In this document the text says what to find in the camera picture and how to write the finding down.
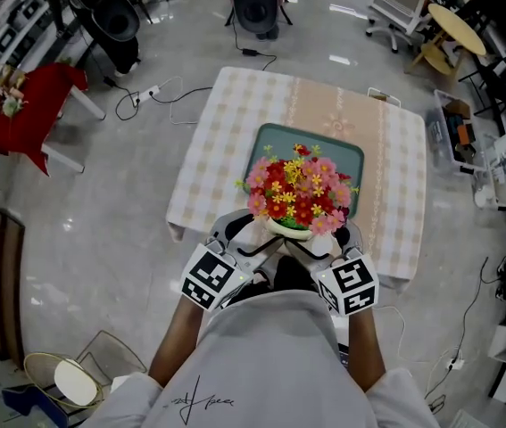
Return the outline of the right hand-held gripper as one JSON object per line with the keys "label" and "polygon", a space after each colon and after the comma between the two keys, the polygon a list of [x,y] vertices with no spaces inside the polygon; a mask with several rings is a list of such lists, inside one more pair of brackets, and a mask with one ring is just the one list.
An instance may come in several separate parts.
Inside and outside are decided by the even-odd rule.
{"label": "right hand-held gripper", "polygon": [[349,317],[377,304],[379,281],[370,255],[364,254],[357,225],[347,219],[334,233],[341,256],[316,255],[303,242],[285,239],[288,253],[307,270],[315,270],[319,296],[328,310]]}

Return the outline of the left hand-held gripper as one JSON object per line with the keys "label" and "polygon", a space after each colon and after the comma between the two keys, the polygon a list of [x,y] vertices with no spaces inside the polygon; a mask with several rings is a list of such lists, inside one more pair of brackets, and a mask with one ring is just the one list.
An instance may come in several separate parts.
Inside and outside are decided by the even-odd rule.
{"label": "left hand-held gripper", "polygon": [[286,238],[277,235],[263,244],[228,246],[253,221],[249,209],[230,212],[215,221],[212,237],[197,245],[182,271],[180,292],[185,298],[207,312],[220,309],[285,243]]}

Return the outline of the flower pot with colourful flowers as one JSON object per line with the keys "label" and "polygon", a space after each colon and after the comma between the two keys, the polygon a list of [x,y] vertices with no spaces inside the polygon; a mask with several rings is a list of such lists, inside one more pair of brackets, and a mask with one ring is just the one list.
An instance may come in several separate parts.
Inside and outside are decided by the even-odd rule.
{"label": "flower pot with colourful flowers", "polygon": [[288,160],[270,144],[263,151],[236,182],[248,194],[247,208],[272,234],[301,242],[317,256],[330,253],[333,233],[347,224],[360,188],[317,144],[295,144]]}

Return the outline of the green plastic tray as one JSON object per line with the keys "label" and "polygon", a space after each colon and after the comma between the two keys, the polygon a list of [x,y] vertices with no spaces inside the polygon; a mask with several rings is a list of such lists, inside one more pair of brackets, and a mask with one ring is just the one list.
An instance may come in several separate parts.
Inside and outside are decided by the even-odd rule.
{"label": "green plastic tray", "polygon": [[[293,146],[295,144],[304,144],[307,147],[317,144],[320,146],[323,156],[329,157],[340,171],[352,178],[355,185],[359,188],[361,186],[364,165],[362,149],[353,144],[340,142],[326,136],[319,136],[304,130],[271,123],[262,125],[257,132],[251,156],[245,169],[244,179],[250,172],[254,162],[265,154],[263,147],[268,144],[272,146],[273,152],[279,158],[285,160],[293,157]],[[351,218],[357,210],[359,193],[353,199],[348,218]]]}

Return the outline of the person's left forearm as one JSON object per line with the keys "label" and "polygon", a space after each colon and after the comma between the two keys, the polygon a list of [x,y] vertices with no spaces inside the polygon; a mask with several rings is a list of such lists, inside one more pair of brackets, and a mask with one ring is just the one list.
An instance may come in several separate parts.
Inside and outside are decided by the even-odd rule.
{"label": "person's left forearm", "polygon": [[195,350],[203,309],[182,296],[158,347],[148,375],[164,388]]}

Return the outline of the person's right forearm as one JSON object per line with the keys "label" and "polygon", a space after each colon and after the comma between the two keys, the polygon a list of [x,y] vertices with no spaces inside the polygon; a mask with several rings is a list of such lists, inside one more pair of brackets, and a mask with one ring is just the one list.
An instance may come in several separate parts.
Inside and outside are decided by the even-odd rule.
{"label": "person's right forearm", "polygon": [[348,373],[364,391],[372,388],[386,373],[372,309],[349,317]]}

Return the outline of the person's black trousers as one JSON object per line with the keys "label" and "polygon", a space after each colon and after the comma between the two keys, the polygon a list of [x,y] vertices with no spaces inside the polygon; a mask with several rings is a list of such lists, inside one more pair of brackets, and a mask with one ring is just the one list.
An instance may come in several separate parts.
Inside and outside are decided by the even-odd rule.
{"label": "person's black trousers", "polygon": [[228,306],[264,294],[292,290],[318,291],[307,269],[297,259],[285,255],[278,260],[276,273],[272,278],[264,268],[259,267],[252,282],[246,284],[236,296],[232,297]]}

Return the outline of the pink checked tablecloth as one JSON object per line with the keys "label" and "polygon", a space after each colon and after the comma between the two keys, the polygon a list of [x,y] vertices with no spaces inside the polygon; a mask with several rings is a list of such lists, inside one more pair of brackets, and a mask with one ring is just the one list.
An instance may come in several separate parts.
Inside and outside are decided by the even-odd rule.
{"label": "pink checked tablecloth", "polygon": [[339,87],[267,71],[221,69],[196,126],[170,199],[172,237],[208,233],[242,209],[259,128],[273,123],[354,144],[363,171],[350,211],[377,272],[403,290],[416,275],[426,203],[426,130],[417,114]]}

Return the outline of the person's white shirt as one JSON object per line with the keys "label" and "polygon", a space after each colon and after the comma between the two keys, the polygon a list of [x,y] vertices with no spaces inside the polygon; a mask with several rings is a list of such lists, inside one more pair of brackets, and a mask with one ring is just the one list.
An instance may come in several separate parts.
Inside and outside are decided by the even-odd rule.
{"label": "person's white shirt", "polygon": [[411,374],[367,390],[315,292],[272,292],[212,317],[165,384],[135,373],[81,428],[439,428]]}

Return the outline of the clear plastic storage bin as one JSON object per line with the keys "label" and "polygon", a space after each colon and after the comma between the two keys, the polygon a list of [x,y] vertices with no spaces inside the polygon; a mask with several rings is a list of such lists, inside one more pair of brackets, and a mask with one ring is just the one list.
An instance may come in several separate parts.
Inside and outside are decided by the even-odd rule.
{"label": "clear plastic storage bin", "polygon": [[434,91],[434,100],[426,123],[435,168],[441,173],[456,175],[483,172],[485,158],[469,105],[439,89]]}

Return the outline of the grey shell rig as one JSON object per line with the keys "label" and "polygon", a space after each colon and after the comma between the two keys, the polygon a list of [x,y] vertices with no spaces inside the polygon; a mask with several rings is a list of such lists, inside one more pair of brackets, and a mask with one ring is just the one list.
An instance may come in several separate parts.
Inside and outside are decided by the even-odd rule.
{"label": "grey shell rig", "polygon": [[279,0],[232,0],[232,3],[241,27],[255,36],[277,24]]}
{"label": "grey shell rig", "polygon": [[129,0],[71,0],[75,8],[88,12],[92,22],[110,39],[125,43],[140,28],[140,19]]}

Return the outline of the brown wooden board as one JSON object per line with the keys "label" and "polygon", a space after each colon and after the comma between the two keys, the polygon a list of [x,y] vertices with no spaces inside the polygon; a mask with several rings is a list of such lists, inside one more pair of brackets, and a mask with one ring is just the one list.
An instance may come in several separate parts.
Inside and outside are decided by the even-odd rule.
{"label": "brown wooden board", "polygon": [[0,210],[0,359],[19,369],[25,358],[21,332],[21,257],[25,226]]}

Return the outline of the red cloth covered table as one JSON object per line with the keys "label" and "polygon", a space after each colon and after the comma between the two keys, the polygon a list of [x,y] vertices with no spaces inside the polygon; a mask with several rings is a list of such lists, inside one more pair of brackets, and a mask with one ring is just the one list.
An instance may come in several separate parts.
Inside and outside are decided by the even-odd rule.
{"label": "red cloth covered table", "polygon": [[50,153],[46,138],[70,96],[97,119],[106,117],[106,112],[84,94],[87,89],[86,72],[65,63],[51,63],[28,73],[21,108],[11,117],[0,112],[0,154],[22,153],[47,174]]}

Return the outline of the round wooden table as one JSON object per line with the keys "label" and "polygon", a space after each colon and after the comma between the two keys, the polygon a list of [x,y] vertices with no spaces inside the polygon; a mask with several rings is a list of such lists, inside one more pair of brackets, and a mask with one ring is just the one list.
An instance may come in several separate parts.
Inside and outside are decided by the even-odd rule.
{"label": "round wooden table", "polygon": [[[405,69],[404,72],[406,74],[411,73],[421,61],[426,61],[439,73],[450,78],[456,78],[467,54],[486,56],[483,40],[466,21],[439,4],[430,4],[427,9],[432,20],[441,30],[431,41],[426,42],[420,47],[419,54]],[[445,52],[441,48],[443,42],[449,37],[462,48],[459,58],[454,65],[451,65],[447,61]]]}

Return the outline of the small flower bunch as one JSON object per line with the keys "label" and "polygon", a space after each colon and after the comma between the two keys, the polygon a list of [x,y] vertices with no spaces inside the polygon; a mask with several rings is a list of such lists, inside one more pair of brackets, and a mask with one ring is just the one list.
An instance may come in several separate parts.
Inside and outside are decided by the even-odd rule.
{"label": "small flower bunch", "polygon": [[22,110],[26,102],[20,98],[8,96],[4,99],[2,104],[2,113],[9,119],[13,118],[19,111]]}

